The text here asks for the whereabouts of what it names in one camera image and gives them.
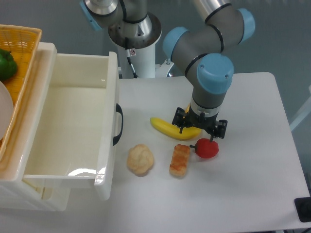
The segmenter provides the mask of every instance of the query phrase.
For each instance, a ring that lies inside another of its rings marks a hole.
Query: black cable
[[[125,38],[125,42],[124,42],[124,43],[125,43],[125,50],[128,50],[128,49],[129,49],[129,48],[128,48],[128,41],[129,41],[129,39],[126,37],[126,38]],[[131,57],[127,57],[127,62],[128,62],[128,64],[130,65],[130,67],[131,67],[131,69],[132,69],[134,79],[138,79],[138,75],[137,75],[137,73],[135,72],[133,63],[132,63],[132,61],[131,61]]]

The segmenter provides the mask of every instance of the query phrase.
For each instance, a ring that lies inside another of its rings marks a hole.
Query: toast
[[[187,171],[188,159],[190,156],[190,147],[176,145],[170,164],[170,174],[177,177],[183,177]]]

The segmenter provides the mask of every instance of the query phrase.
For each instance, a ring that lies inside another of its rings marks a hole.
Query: table surface
[[[169,174],[177,141],[156,131],[150,117],[171,121],[190,101],[184,77],[120,80],[124,130],[116,145],[111,196],[73,189],[64,212],[0,210],[1,232],[233,233],[310,227],[294,199],[309,196],[294,141],[270,73],[235,74],[218,119],[227,119],[218,155],[191,153],[182,179]],[[138,177],[126,167],[128,150],[149,146],[153,168]]]

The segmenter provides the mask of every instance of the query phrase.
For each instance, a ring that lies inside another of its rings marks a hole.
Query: wicker basket
[[[11,123],[3,139],[0,140],[0,162],[16,123],[41,34],[42,31],[36,28],[0,24],[0,49],[11,51],[18,68],[17,73],[12,78],[3,81],[11,94],[14,112]]]

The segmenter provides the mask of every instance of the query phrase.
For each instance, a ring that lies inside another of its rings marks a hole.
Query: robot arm
[[[228,0],[194,0],[194,4],[205,27],[197,33],[175,28],[163,42],[166,55],[193,85],[189,111],[177,108],[172,124],[180,132],[191,126],[204,129],[212,141],[225,136],[227,121],[216,117],[234,73],[232,62],[220,53],[251,37],[255,22],[250,12],[235,10]]]

